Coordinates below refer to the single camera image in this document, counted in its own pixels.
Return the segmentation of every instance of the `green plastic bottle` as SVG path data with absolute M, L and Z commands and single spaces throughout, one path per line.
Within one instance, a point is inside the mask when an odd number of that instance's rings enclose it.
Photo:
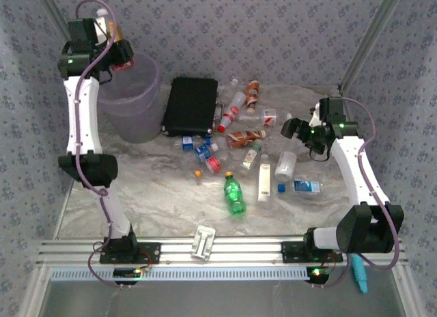
M 229 212 L 231 215 L 241 215 L 246 212 L 246 203 L 243 200 L 243 192 L 241 191 L 240 183 L 234 179 L 234 174 L 231 171 L 225 173 L 225 197 L 229 204 Z

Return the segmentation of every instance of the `clear plastic bottle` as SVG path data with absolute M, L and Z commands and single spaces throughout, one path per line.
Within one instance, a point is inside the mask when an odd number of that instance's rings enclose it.
M 278 182 L 285 184 L 293 179 L 293 172 L 297 158 L 298 157 L 293 152 L 284 151 L 281 153 L 278 165 L 274 171 L 274 177 Z
M 259 164 L 258 173 L 258 202 L 268 203 L 272 193 L 271 189 L 271 163 L 268 160 L 267 154 L 261 155 L 261 163 Z
M 256 139 L 264 139 L 266 136 L 267 133 L 264 130 L 237 131 L 236 133 L 228 134 L 226 141 L 230 148 L 240 148 L 252 143 Z
M 227 106 L 225 114 L 220 121 L 220 126 L 217 127 L 219 133 L 224 133 L 225 129 L 237 118 L 244 102 L 246 102 L 246 95 L 242 92 L 237 92 Z
M 227 85 L 223 86 L 218 100 L 224 104 L 229 104 L 238 90 L 238 80 L 232 79 Z
M 264 109 L 257 110 L 257 113 L 254 115 L 249 115 L 247 112 L 242 111 L 237 117 L 237 122 L 273 127 L 275 125 L 282 126 L 285 121 L 291 118 L 292 114 L 289 112 L 275 109 Z
M 231 215 L 241 215 L 246 211 L 246 203 L 243 200 L 240 183 L 234 179 L 234 174 L 230 171 L 225 173 L 225 177 L 224 191 L 229 212 Z
M 252 143 L 252 147 L 246 151 L 243 161 L 240 163 L 240 171 L 243 174 L 248 174 L 250 171 L 255 169 L 261 149 L 262 149 L 262 140 L 256 139 Z

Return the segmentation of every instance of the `vent grille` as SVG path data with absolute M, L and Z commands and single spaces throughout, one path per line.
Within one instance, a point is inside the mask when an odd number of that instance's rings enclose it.
M 113 279 L 113 268 L 96 268 L 103 279 Z M 264 281 L 308 280 L 306 267 L 184 268 L 154 267 L 135 280 L 140 281 Z M 52 281 L 92 281 L 87 268 L 53 268 Z

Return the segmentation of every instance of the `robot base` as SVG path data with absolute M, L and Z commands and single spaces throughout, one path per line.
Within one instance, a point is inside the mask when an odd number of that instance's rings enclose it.
M 109 244 L 100 254 L 100 263 L 158 264 L 160 249 L 160 243 L 138 243 L 137 237 L 131 228 L 127 236 L 109 241 Z

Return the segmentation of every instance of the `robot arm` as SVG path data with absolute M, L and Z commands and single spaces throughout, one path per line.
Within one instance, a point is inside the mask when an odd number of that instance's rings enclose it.
M 393 236 L 382 209 L 370 192 L 358 165 L 358 151 L 364 144 L 356 122 L 347 122 L 343 100 L 323 98 L 311 110 L 308 123 L 297 118 L 284 123 L 281 134 L 292 138 L 294 133 L 306 147 L 318 154 L 330 154 L 337 161 L 346 183 L 351 210 L 336 227 L 310 228 L 305 234 L 308 250 L 332 249 L 344 253 L 387 253 L 393 248 Z M 391 205 L 380 188 L 365 151 L 361 153 L 363 169 L 378 197 L 384 202 L 398 232 L 404 213 Z
M 135 234 L 126 215 L 123 213 L 115 186 L 112 183 L 117 177 L 118 166 L 114 156 L 103 154 L 98 136 L 97 126 L 97 97 L 100 86 L 100 73 L 108 72 L 119 65 L 131 61 L 133 51 L 126 40 L 114 44 L 109 53 L 91 69 L 81 82 L 79 92 L 79 114 L 76 114 L 75 94 L 81 74 L 90 63 L 101 54 L 107 45 L 106 25 L 103 18 L 71 20 L 68 22 L 71 42 L 66 43 L 59 60 L 59 70 L 64 78 L 64 86 L 68 98 L 68 113 L 70 133 L 68 138 L 67 155 L 58 158 L 59 166 L 75 180 L 82 182 L 76 168 L 77 126 L 79 126 L 80 166 L 89 183 L 96 189 L 105 189 L 108 195 L 101 198 L 96 196 L 99 207 L 101 203 L 111 220 L 111 238 L 104 249 L 114 254 L 124 251 L 123 256 L 134 256 L 138 250 Z

